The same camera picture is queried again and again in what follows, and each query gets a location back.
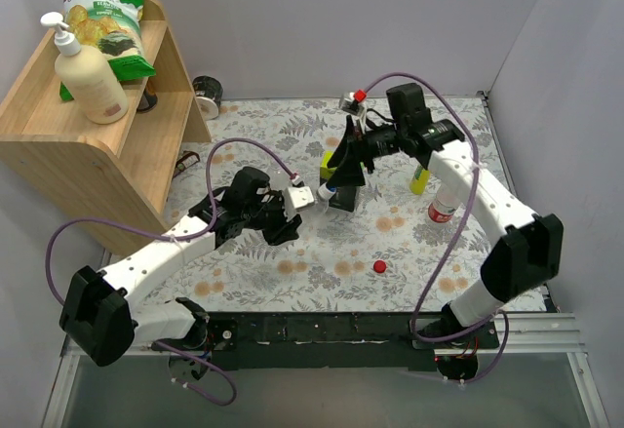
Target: white wall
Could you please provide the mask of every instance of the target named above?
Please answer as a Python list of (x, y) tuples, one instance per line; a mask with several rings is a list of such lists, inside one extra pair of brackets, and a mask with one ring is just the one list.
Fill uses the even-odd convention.
[(536, 0), (162, 1), (191, 76), (227, 97), (318, 97), (392, 70), (487, 90)]
[(491, 92), (520, 196), (565, 226), (555, 299), (576, 313), (624, 426), (624, 0), (539, 0)]
[[(0, 0), (0, 98), (43, 36), (39, 17), (60, 0)], [(48, 238), (63, 215), (0, 164), (0, 413), (3, 426), (39, 426), (59, 366), (60, 307), (44, 277)], [(80, 231), (59, 239), (54, 266), (63, 289), (71, 274), (98, 265), (101, 248)]]

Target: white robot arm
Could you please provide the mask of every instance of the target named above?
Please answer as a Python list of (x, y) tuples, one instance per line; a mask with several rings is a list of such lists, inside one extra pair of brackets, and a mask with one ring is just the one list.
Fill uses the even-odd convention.
[(280, 245), (298, 238), (298, 212), (314, 204), (309, 187), (298, 178), (283, 191), (273, 191), (269, 176), (245, 167), (232, 184), (222, 188), (216, 202), (213, 231), (192, 236), (211, 223), (208, 197), (190, 209), (165, 236), (136, 253), (99, 271), (84, 267), (71, 280), (63, 304), (60, 326), (99, 366), (110, 365), (132, 344), (165, 339), (178, 348), (193, 350), (206, 340), (208, 314), (188, 298), (161, 305), (141, 305), (143, 300), (184, 265), (210, 253), (244, 228), (261, 230), (266, 242)]
[[(340, 107), (359, 117), (366, 94), (343, 97)], [(422, 88), (406, 84), (387, 91), (391, 124), (369, 126), (347, 118), (345, 134), (328, 167), (334, 172), (327, 188), (364, 185), (364, 165), (402, 151), (442, 181), (468, 204), (475, 169), (464, 134), (450, 120), (433, 122)], [(564, 228), (553, 214), (540, 216), (516, 199), (488, 170), (479, 168), (479, 184), (471, 214), (493, 246), (481, 267), (481, 278), (447, 304), (443, 318), (419, 335), (428, 341), (464, 332), (493, 315), (509, 300), (555, 277), (559, 272)]]

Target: floral tablecloth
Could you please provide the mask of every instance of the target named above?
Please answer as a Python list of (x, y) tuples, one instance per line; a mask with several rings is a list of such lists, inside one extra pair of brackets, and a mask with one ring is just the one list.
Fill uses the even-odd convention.
[[(389, 114), (385, 99), (371, 102)], [(506, 182), (481, 101), (456, 97), (450, 103), (475, 135), (482, 161)], [(428, 99), (428, 104), (434, 119), (449, 117), (435, 99)], [(221, 113), (209, 122), (215, 141), (232, 136), (261, 141), (313, 186), (318, 185), (323, 153), (336, 148), (345, 121), (335, 99), (229, 101)], [(182, 149), (197, 151), (205, 162), (211, 147), (184, 144)], [(247, 165), (279, 175), (277, 165), (263, 152), (233, 143), (214, 157), (213, 187), (229, 184)], [(398, 154), (375, 165), (353, 214), (330, 209), (326, 217), (304, 222), (299, 240), (280, 247), (266, 245), (259, 232), (246, 231), (175, 273), (146, 302), (189, 296), (209, 311), (231, 312), (411, 310), (461, 211), (444, 227), (430, 223), (426, 210), (440, 182), (432, 177), (425, 193), (416, 196), (409, 190), (414, 160)], [(176, 221), (205, 195), (201, 163), (174, 179), (166, 217)], [(440, 310), (466, 289), (478, 277), (488, 249), (483, 230), (471, 218), (423, 309)], [(372, 270), (378, 259), (388, 266), (383, 274)], [(507, 308), (545, 310), (539, 291), (520, 296)]]

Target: yellow object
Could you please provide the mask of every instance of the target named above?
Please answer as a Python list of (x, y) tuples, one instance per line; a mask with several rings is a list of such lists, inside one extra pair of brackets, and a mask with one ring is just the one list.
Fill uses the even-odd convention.
[(333, 172), (335, 172), (335, 168), (328, 168), (328, 163), (330, 162), (332, 155), (333, 155), (333, 152), (329, 152), (329, 151), (323, 154), (323, 160), (321, 161), (321, 178), (322, 179), (329, 179), (330, 177), (332, 177)]
[(420, 194), (425, 192), (425, 187), (427, 187), (428, 180), (429, 171), (418, 165), (418, 168), (416, 168), (416, 171), (413, 174), (413, 178), (411, 179), (411, 183), (409, 184), (409, 190), (419, 196)]

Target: green chip bag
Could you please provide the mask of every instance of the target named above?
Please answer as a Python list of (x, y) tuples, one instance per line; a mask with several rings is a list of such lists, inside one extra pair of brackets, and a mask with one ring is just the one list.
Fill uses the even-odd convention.
[[(140, 40), (143, 0), (64, 0), (63, 6), (69, 30), (83, 46), (102, 51), (119, 81), (156, 73)], [(64, 85), (60, 97), (71, 99)]]

